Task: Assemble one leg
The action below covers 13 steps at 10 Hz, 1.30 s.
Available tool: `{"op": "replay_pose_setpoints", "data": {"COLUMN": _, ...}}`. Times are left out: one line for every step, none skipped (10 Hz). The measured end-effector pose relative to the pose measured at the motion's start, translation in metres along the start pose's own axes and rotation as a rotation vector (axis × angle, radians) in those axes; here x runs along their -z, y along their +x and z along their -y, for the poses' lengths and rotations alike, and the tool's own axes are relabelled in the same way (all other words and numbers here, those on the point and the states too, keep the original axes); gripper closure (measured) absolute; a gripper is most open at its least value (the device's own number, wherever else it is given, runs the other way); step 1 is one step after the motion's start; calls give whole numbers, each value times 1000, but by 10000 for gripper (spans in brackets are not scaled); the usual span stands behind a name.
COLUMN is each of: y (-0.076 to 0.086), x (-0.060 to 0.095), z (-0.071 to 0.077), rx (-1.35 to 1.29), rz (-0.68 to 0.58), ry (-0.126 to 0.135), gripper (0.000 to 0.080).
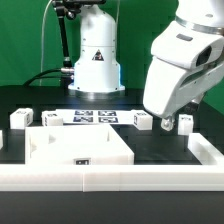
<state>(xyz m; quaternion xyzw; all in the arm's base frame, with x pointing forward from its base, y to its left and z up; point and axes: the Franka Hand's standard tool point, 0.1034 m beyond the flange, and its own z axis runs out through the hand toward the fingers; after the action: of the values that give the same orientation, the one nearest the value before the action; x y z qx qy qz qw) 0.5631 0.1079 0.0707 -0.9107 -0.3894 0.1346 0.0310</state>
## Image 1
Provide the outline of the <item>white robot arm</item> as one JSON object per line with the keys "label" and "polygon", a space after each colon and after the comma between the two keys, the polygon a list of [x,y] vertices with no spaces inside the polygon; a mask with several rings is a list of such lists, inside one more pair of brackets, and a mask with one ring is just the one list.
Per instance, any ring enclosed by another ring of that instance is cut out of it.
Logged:
{"label": "white robot arm", "polygon": [[[224,0],[178,0],[175,19],[153,41],[144,108],[173,129],[176,112],[224,80]],[[81,47],[69,89],[88,98],[122,91],[114,19],[96,4],[81,8]]]}

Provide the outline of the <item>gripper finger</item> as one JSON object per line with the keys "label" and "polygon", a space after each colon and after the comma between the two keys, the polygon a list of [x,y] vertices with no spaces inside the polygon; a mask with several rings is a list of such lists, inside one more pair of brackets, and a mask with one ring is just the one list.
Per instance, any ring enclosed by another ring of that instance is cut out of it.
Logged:
{"label": "gripper finger", "polygon": [[161,127],[166,131],[171,131],[174,128],[175,118],[173,116],[168,116],[163,118],[161,121]]}

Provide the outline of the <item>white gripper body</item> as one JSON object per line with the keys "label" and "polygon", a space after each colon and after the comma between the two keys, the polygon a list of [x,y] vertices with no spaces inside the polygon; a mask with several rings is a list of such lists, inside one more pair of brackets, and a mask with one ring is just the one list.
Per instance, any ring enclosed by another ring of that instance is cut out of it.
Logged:
{"label": "white gripper body", "polygon": [[143,105],[166,118],[224,78],[224,37],[187,29],[176,21],[153,42]]}

